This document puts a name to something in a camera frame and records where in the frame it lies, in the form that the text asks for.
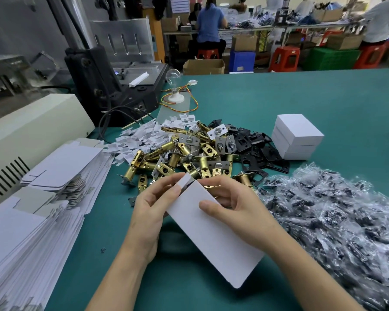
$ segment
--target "red plastic stool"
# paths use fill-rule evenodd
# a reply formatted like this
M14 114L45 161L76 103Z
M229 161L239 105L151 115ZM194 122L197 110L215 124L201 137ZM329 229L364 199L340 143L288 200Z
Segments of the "red plastic stool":
M327 38L330 35L340 35L343 31L326 31L322 37L322 41L320 42L320 47L324 47L327 43Z
M295 72L297 71L300 48L280 47L275 49L271 59L269 72Z
M218 59L219 58L219 52L218 52L217 49L211 49L211 50L199 49L197 51L197 58L198 59L205 59L205 60Z
M354 64L353 69L374 69L379 65L386 46L364 46L359 48L359 50L362 53Z

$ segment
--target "dark hair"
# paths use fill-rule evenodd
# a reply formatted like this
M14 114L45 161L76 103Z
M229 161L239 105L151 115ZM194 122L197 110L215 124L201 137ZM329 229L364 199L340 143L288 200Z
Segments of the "dark hair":
M207 0L206 1L206 10L209 10L211 4L216 5L216 0Z
M195 3L194 5L195 5L194 11L200 11L202 9L202 5L199 2Z

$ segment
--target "beige metal casing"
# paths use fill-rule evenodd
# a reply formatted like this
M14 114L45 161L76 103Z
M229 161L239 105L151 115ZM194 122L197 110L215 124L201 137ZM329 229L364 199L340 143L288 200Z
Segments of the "beige metal casing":
M16 192L21 177L52 151L93 130L73 94L50 94L0 118L0 202Z

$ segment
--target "green plastic bin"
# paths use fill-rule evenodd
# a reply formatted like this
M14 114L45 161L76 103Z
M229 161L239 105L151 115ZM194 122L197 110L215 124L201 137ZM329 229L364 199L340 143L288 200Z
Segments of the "green plastic bin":
M303 65L304 71L349 70L359 58L360 51L312 48Z

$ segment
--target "green table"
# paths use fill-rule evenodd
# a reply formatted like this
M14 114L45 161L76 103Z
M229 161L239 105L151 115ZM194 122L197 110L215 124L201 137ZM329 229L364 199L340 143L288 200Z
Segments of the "green table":
M304 114L324 140L312 155L322 168L361 176L389 196L389 69L277 74L206 75L197 79L196 118L271 134L278 114ZM106 136L113 140L119 129ZM113 261L127 231L136 189L120 184L126 164L113 166L86 215L46 311L83 310ZM135 310L299 310L275 264L265 257L244 286L233 289L179 232L164 225Z

